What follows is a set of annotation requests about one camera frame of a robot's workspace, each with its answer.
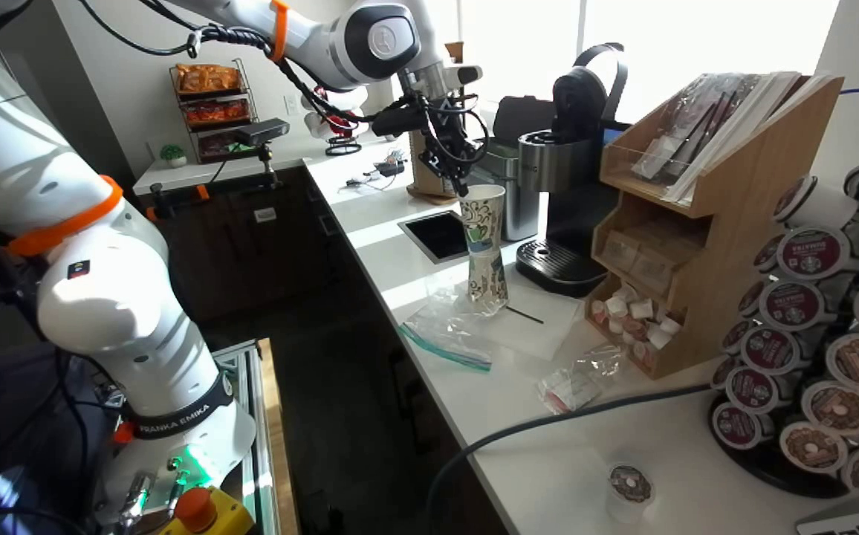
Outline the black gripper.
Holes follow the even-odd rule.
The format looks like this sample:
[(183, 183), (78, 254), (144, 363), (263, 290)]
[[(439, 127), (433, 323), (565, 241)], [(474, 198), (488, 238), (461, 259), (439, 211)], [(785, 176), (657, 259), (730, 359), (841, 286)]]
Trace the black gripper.
[(452, 176), (448, 164), (465, 164), (465, 183), (488, 183), (491, 176), (483, 173), (483, 145), (471, 145), (465, 140), (465, 94), (464, 90), (482, 78), (479, 64), (445, 64), (433, 61), (425, 67), (406, 70), (406, 94), (419, 113), (421, 131), (421, 161), (436, 164), (436, 176), (445, 186), (457, 194), (457, 177)]

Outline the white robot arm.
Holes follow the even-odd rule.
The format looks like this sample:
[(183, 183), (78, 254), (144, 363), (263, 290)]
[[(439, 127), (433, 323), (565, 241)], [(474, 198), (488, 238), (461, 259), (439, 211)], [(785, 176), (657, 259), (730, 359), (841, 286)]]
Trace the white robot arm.
[[(0, 0), (0, 21), (29, 0)], [(318, 23), (284, 0), (171, 0), (195, 15), (183, 54), (204, 40), (249, 43), (299, 91), (397, 78), (405, 94), (370, 131), (425, 137), (425, 165), (465, 186), (457, 91), (482, 78), (445, 55), (425, 0), (360, 0)], [(133, 439), (101, 468), (94, 519), (133, 526), (167, 507), (198, 471), (219, 483), (249, 455), (254, 421), (235, 400), (208, 342), (177, 304), (164, 234), (94, 173), (0, 61), (0, 231), (18, 259), (39, 259), (33, 314), (45, 338), (94, 359), (125, 391)]]

